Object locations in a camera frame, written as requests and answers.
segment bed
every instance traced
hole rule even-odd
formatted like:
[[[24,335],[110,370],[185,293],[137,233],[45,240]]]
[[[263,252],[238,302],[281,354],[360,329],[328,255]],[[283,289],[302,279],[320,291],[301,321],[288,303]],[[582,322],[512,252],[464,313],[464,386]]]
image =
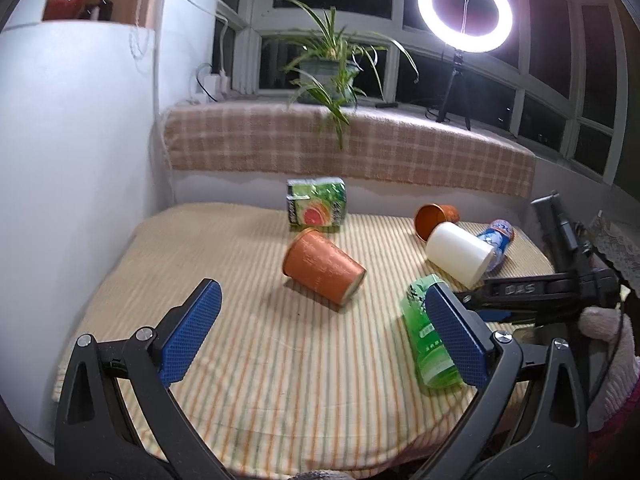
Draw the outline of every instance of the bed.
[[[484,228],[460,225],[474,234]],[[222,286],[222,312],[171,389],[229,471],[279,479],[331,469],[366,478],[427,456],[474,390],[420,391],[399,300],[431,272],[462,286],[425,260],[411,219],[350,214],[328,237],[368,274],[353,301],[338,308],[282,274],[294,235],[284,211],[226,203],[176,206],[146,220],[96,292],[69,351],[82,333],[113,340],[155,325],[202,278],[213,278]],[[520,230],[506,256],[502,276],[552,272]],[[145,447],[161,456],[132,389],[126,382],[122,389]],[[519,386],[512,408],[523,394]]]

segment blue gripper pad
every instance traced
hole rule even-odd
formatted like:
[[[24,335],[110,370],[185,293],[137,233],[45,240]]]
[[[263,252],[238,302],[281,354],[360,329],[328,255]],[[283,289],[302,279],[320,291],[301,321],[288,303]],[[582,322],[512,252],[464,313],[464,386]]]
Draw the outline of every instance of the blue gripper pad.
[[[184,379],[200,345],[218,317],[221,306],[220,284],[211,282],[193,302],[162,347],[162,366],[158,375],[165,388]]]
[[[486,353],[453,306],[452,301],[458,301],[456,297],[452,294],[447,297],[440,287],[445,288],[446,285],[437,283],[427,289],[423,307],[462,380],[470,386],[482,388],[489,378]]]

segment plastic water bottle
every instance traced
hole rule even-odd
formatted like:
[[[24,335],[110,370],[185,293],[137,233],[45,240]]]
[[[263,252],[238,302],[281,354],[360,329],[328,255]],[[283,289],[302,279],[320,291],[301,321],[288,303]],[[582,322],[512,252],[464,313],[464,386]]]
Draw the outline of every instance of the plastic water bottle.
[[[462,382],[458,369],[422,306],[427,289],[438,282],[442,280],[435,274],[420,278],[409,285],[400,301],[418,379],[429,388],[447,388]]]
[[[489,224],[489,227],[485,229],[484,233],[479,234],[483,242],[487,242],[489,245],[495,247],[494,256],[489,262],[489,266],[486,268],[486,272],[491,272],[497,269],[504,261],[504,251],[507,250],[507,246],[513,240],[515,232],[513,227],[506,220],[494,220]]]

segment ring light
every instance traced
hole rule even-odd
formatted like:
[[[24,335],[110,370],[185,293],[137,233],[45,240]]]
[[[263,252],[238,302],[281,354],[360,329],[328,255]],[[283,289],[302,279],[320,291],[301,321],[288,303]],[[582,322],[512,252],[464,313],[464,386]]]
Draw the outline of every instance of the ring light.
[[[494,30],[484,36],[470,36],[445,25],[433,8],[433,0],[418,0],[418,8],[427,26],[445,43],[465,52],[488,52],[504,43],[513,25],[513,14],[509,2],[493,1],[498,7],[498,24]]]

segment ring light stand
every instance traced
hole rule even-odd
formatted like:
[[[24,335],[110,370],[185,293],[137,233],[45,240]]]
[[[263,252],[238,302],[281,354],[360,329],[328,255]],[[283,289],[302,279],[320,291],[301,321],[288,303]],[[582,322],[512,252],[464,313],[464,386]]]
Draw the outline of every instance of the ring light stand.
[[[466,28],[466,10],[469,6],[469,1],[465,0],[465,9],[462,14],[462,28],[460,28],[460,34],[465,33]],[[447,117],[447,109],[449,108],[449,97],[451,96],[451,89],[456,83],[456,80],[460,82],[460,88],[462,89],[462,107],[465,114],[465,126],[466,129],[471,131],[471,118],[470,118],[470,110],[469,110],[469,92],[466,86],[465,73],[463,70],[464,59],[462,57],[462,51],[460,49],[455,49],[453,54],[453,71],[451,73],[451,78],[449,79],[449,85],[447,86],[447,91],[444,94],[444,100],[442,101],[442,105],[440,106],[440,110],[438,111],[438,118],[436,119],[437,123],[444,122],[444,119]]]
[[[447,117],[447,109],[450,105],[450,96],[452,88],[456,85],[456,81],[462,90],[462,105],[465,114],[466,129],[471,131],[469,95],[466,86],[466,80],[463,69],[463,52],[488,52],[501,46],[511,32],[513,25],[513,14],[507,0],[494,0],[498,9],[498,24],[488,34],[484,36],[469,36],[466,34],[466,12],[469,1],[465,0],[465,7],[462,16],[462,28],[460,31],[453,30],[448,27],[437,15],[433,0],[418,0],[418,8],[423,20],[431,31],[445,43],[450,44],[454,48],[453,71],[449,79],[447,91],[444,96],[442,105],[436,119],[437,123],[441,123]]]

